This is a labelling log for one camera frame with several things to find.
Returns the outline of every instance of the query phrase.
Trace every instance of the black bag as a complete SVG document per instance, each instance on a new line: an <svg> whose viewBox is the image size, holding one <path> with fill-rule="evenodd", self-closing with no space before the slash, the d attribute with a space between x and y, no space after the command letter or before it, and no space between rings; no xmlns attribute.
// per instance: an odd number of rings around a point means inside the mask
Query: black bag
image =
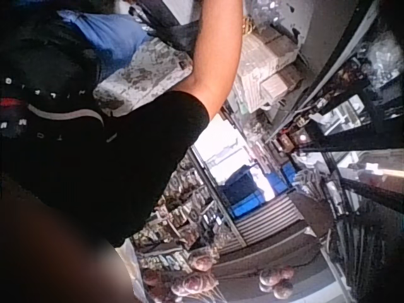
<svg viewBox="0 0 404 303"><path fill-rule="evenodd" d="M179 51L193 54L199 33L199 21L180 25L161 1L137 0L133 13L148 27L149 34Z"/></svg>

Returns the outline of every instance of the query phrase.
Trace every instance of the plastic bag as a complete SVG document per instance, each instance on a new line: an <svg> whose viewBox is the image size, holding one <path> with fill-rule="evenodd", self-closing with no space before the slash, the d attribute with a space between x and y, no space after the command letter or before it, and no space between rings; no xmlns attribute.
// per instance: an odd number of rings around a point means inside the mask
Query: plastic bag
<svg viewBox="0 0 404 303"><path fill-rule="evenodd" d="M371 62L362 67L374 88L380 88L404 71L404 57L392 32L380 35L370 46L367 58Z"/></svg>
<svg viewBox="0 0 404 303"><path fill-rule="evenodd" d="M281 18L279 0L246 0L246 9L260 33Z"/></svg>

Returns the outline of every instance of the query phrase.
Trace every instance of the short sleeve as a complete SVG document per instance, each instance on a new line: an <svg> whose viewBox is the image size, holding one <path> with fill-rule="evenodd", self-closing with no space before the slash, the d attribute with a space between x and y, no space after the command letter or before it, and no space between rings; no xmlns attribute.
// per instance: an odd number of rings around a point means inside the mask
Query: short sleeve
<svg viewBox="0 0 404 303"><path fill-rule="evenodd" d="M115 246L143 228L178 163L209 123L204 105L184 92L164 93L124 119L108 152L115 202L112 209L107 205L109 224L102 227Z"/></svg>

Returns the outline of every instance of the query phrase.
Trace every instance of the white stripe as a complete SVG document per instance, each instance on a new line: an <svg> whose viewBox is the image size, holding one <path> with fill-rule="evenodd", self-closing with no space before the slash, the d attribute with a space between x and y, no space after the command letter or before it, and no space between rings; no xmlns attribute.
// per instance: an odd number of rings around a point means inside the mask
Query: white stripe
<svg viewBox="0 0 404 303"><path fill-rule="evenodd" d="M104 120L102 120L101 115L98 112L95 112L91 109L80 109L74 112L66 112L63 114L54 113L54 112L44 112L36 107L32 106L31 104L28 106L28 110L33 112L35 115L49 120L72 120L81 117L93 117L101 121L102 125L104 125Z"/></svg>
<svg viewBox="0 0 404 303"><path fill-rule="evenodd" d="M116 137L118 137L118 134L116 133L115 135L113 135L111 138L109 138L107 140L107 143L110 143L113 139L115 139Z"/></svg>

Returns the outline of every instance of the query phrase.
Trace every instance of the bright light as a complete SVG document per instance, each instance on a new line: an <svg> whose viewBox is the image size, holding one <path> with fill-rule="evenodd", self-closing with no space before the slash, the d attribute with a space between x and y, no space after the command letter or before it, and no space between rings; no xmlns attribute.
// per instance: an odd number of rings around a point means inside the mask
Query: bright light
<svg viewBox="0 0 404 303"><path fill-rule="evenodd" d="M258 167L251 167L250 173L257 187L262 190L265 201L270 201L275 197L271 184Z"/></svg>

